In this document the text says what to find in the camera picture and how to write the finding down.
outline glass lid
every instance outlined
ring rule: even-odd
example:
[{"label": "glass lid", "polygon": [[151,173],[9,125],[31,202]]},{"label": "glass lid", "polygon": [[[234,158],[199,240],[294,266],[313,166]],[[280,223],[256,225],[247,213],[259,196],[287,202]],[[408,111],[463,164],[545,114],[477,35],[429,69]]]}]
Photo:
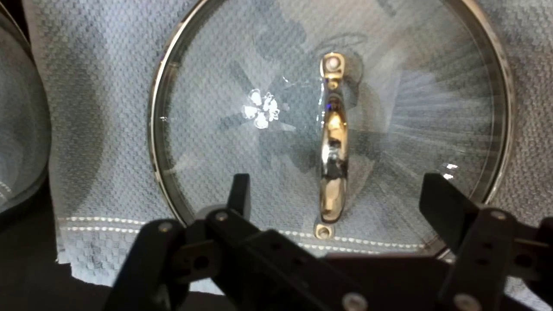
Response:
[{"label": "glass lid", "polygon": [[202,0],[156,78],[156,177],[185,225],[251,175],[251,221],[313,251],[436,254],[425,173],[488,202],[505,54],[472,0]]}]

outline chrome handle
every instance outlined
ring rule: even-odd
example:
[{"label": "chrome handle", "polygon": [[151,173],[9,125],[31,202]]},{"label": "chrome handle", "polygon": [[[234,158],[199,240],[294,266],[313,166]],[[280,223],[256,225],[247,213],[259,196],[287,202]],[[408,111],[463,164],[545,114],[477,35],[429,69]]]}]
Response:
[{"label": "chrome handle", "polygon": [[323,140],[322,140],[322,221],[335,223],[346,208],[348,182],[348,120],[342,95],[346,59],[327,54],[320,63],[323,80]]}]

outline dish towel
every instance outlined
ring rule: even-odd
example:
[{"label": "dish towel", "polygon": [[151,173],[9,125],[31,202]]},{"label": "dish towel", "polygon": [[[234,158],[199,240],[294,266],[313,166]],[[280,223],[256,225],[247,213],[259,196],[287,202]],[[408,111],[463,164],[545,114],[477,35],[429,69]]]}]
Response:
[{"label": "dish towel", "polygon": [[[553,2],[481,2],[517,87],[515,147],[494,206],[538,225],[553,215]],[[192,5],[24,0],[52,114],[59,263],[69,263],[80,280],[111,285],[140,227],[171,218],[147,151],[149,92],[168,40]],[[513,287],[519,299],[545,308]]]}]

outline metal rim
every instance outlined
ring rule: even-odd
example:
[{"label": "metal rim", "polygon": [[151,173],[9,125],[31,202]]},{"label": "metal rim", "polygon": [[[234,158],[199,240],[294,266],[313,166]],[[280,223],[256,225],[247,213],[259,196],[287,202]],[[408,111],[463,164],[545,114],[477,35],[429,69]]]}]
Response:
[{"label": "metal rim", "polygon": [[[159,109],[159,97],[161,97],[161,88],[164,80],[168,78],[170,73],[170,61],[173,57],[173,54],[178,49],[180,40],[183,38],[183,35],[189,31],[189,28],[192,26],[192,23],[197,19],[197,16],[208,7],[215,4],[215,0],[201,0],[196,4],[196,7],[183,18],[183,21],[180,23],[175,37],[171,38],[163,61],[159,64],[156,80],[154,80],[154,87],[152,87],[152,95],[151,95],[151,114],[149,114],[149,147],[151,147],[151,159],[152,159],[152,166],[154,166],[154,178],[159,183],[159,189],[163,192],[164,201],[168,202],[171,213],[175,215],[175,218],[183,223],[185,227],[190,225],[194,221],[192,216],[183,216],[171,196],[170,196],[170,189],[168,189],[168,182],[161,173],[161,164],[159,164],[159,142],[156,140],[157,137],[157,109]],[[498,64],[498,68],[501,69],[501,87],[505,88],[505,116],[507,121],[503,123],[503,140],[501,140],[501,147],[500,147],[500,161],[496,164],[496,168],[493,170],[494,177],[491,178],[491,187],[486,190],[484,196],[484,204],[489,204],[494,196],[498,194],[498,189],[501,185],[501,182],[505,180],[505,170],[510,163],[510,151],[512,151],[512,137],[513,137],[513,101],[515,101],[515,88],[513,88],[513,78],[512,78],[512,71],[510,71],[510,64],[507,61],[507,54],[494,33],[494,30],[491,28],[491,23],[488,21],[484,11],[481,9],[481,5],[477,4],[477,0],[444,0],[444,4],[456,7],[462,5],[463,9],[467,9],[470,12],[470,19],[474,19],[477,23],[477,26],[484,31],[486,35],[486,42],[488,45],[493,49],[494,52],[494,63]],[[443,256],[444,254],[444,242],[437,240],[436,244],[431,244],[429,249],[422,249],[420,254],[432,254],[432,256]]]}]

